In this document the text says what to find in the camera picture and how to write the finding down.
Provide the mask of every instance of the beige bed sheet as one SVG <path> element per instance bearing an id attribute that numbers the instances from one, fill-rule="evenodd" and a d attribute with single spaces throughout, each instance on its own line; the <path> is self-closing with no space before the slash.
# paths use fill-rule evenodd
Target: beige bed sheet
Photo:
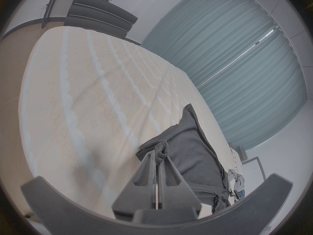
<path id="1" fill-rule="evenodd" d="M 220 127 L 185 72 L 103 33 L 50 29 L 30 54 L 19 98 L 30 170 L 114 218 L 111 205 L 139 166 L 138 147 L 177 124 L 189 103 L 225 170 L 234 168 Z"/>

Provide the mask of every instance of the striped bed sheet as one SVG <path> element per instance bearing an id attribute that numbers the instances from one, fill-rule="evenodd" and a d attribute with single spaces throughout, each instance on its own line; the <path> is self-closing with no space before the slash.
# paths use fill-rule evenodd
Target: striped bed sheet
<path id="1" fill-rule="evenodd" d="M 177 124 L 189 103 L 225 170 L 234 168 L 220 127 L 185 72 L 103 33 L 49 29 L 30 54 L 19 98 L 27 163 L 34 177 L 114 218 L 111 205 L 139 166 L 138 147 Z"/>

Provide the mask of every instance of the teal curtain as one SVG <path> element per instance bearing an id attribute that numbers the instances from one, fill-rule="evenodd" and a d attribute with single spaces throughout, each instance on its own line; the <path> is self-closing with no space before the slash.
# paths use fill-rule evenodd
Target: teal curtain
<path id="1" fill-rule="evenodd" d="M 252 0 L 183 0 L 141 46 L 185 71 L 199 86 L 274 27 Z M 199 92 L 226 140 L 246 150 L 280 131 L 307 100 L 297 58 L 279 30 Z"/>

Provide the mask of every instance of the folded gray clothing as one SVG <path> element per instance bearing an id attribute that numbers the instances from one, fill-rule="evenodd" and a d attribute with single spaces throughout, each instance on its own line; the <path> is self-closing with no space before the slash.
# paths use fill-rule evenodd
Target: folded gray clothing
<path id="1" fill-rule="evenodd" d="M 227 174 L 206 139 L 191 104 L 184 108 L 178 124 L 141 145 L 136 156 L 142 161 L 149 151 L 155 150 L 159 154 L 161 147 L 199 200 L 213 206 L 212 213 L 230 206 Z"/>
<path id="2" fill-rule="evenodd" d="M 242 191 L 245 188 L 245 179 L 244 176 L 238 174 L 234 169 L 228 170 L 228 182 L 235 179 L 234 190 Z"/>

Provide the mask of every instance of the beige tile floor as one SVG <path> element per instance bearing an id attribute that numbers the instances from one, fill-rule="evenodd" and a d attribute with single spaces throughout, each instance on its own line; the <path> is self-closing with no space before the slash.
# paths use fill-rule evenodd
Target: beige tile floor
<path id="1" fill-rule="evenodd" d="M 48 23 L 47 27 L 64 23 Z M 29 55 L 47 28 L 35 24 L 0 42 L 0 180 L 22 214 L 30 213 L 20 186 L 33 178 L 24 156 L 18 121 L 18 97 Z"/>

